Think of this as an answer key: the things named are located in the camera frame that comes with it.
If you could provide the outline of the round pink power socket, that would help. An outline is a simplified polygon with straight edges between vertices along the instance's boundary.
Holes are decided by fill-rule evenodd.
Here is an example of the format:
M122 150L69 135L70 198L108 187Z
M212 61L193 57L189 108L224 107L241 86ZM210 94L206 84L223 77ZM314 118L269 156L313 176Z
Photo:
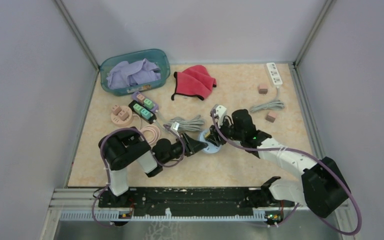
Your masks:
M133 123L133 112L127 106L114 106L111 109L110 120L117 127L128 127Z

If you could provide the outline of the red microfiber cloth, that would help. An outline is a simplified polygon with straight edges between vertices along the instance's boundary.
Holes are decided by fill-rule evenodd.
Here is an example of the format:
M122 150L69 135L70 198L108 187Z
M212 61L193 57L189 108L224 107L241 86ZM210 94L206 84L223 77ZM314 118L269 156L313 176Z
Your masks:
M175 100L176 95L196 97L204 101L213 92L213 88L217 87L217 80L210 76L203 65L194 65L184 71L176 71L173 76L175 88L171 95L172 101Z

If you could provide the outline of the green plug on black strip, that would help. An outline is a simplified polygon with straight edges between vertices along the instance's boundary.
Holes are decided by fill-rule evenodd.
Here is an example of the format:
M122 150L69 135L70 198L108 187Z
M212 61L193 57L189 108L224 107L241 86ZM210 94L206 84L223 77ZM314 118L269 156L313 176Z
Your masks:
M141 111L142 111L143 107L138 104L138 103L135 103L133 105L133 110L138 114L138 115L141 115Z

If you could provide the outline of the pink plug on purple strip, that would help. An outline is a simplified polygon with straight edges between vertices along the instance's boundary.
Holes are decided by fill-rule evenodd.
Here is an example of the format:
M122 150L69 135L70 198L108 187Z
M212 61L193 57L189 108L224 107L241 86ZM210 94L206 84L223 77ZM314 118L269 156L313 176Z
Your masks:
M141 103L143 103L144 100L146 100L146 97L145 97L144 95L142 95L141 93L138 93L138 94L136 95L136 98L137 98L137 101L138 101L138 102L141 102Z

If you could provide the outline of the round blue power socket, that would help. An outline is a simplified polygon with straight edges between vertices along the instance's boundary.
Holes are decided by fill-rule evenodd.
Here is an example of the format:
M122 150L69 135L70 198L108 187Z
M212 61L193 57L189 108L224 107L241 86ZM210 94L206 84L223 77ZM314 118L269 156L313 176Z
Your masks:
M202 151L206 154L216 154L221 150L220 146L216 146L213 143L209 142L205 139L205 136L210 132L209 129L203 130L198 137L200 142L206 143L207 147L205 147Z

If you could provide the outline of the purple power strip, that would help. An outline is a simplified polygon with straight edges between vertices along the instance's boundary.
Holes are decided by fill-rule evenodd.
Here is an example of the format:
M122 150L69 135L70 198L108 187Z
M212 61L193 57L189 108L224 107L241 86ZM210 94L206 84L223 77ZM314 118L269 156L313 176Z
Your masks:
M140 104L142 104L145 108L150 110L153 113L159 112L159 105L153 101L151 98L147 97L144 93L140 91L135 91L132 95L131 98Z

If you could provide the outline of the lavender cloth in bin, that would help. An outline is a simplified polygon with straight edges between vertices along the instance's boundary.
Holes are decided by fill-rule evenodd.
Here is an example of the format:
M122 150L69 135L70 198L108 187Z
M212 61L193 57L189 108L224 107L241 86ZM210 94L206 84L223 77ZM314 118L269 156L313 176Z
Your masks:
M144 58L132 63L122 61L114 66L107 77L111 90L124 89L161 80L160 68Z

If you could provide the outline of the black power strip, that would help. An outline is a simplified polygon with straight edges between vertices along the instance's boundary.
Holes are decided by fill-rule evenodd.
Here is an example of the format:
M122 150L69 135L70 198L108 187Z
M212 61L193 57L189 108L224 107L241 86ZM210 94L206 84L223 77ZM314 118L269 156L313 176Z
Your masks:
M157 121L156 115L143 104L136 100L132 100L128 107L132 110L133 113L136 113L141 119L145 120L148 124L153 124Z

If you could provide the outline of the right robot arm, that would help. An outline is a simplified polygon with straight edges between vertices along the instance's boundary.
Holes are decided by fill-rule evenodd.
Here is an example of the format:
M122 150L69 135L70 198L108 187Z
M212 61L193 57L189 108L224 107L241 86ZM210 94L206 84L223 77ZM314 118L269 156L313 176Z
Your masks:
M240 130L229 123L212 125L204 139L217 147L232 144L296 177L287 180L274 176L266 181L261 186L261 199L267 206L280 201L295 202L324 219L349 198L351 191L337 164L329 157L314 160L312 155L289 148L264 131Z

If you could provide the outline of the brown-pink charger plug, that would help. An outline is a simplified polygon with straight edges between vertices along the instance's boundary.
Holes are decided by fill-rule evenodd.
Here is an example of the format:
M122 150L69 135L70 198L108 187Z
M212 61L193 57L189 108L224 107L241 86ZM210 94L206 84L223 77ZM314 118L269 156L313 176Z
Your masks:
M269 91L269 88L266 84L259 84L257 89L258 93L262 95L266 95Z

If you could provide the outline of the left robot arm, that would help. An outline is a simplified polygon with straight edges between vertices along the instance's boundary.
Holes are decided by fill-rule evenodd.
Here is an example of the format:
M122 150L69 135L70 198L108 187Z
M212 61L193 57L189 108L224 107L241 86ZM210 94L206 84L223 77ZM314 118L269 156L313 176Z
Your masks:
M151 178L162 172L163 168L174 167L185 157L208 147L206 142L193 139L186 133L176 134L175 137L175 142L161 138L151 146L136 127L130 127L115 130L99 141L98 148L108 179L106 190L110 193L112 203L118 207L129 203L130 164L139 163L143 172Z

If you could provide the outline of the white power strip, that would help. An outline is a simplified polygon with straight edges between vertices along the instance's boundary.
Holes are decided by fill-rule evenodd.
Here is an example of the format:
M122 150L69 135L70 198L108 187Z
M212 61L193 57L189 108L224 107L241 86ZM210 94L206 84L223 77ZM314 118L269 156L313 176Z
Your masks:
M274 62L266 63L267 74L274 87L279 88L283 84L277 65Z

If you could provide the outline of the green plug on purple strip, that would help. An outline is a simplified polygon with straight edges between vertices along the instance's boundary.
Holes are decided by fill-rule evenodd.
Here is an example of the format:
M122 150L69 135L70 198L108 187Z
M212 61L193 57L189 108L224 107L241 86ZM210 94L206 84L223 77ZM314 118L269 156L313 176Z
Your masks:
M153 109L155 106L154 102L148 98L146 98L146 100L144 100L143 105L148 109Z

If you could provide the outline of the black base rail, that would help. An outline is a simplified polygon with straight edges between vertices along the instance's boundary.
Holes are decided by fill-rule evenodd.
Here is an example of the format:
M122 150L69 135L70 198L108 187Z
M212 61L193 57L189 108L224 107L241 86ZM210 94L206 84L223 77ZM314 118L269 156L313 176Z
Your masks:
M260 187L130 187L120 196L109 189L95 196L101 208L126 208L134 217L250 217L254 210L294 207Z

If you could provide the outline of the pink USB charger plug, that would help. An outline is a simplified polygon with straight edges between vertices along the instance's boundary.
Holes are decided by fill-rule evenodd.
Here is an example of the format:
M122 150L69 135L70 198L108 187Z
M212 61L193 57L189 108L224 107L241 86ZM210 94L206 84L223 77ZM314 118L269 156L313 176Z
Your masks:
M267 113L267 115L265 116L265 120L270 122L270 123L274 123L277 119L277 113L275 111L269 111Z

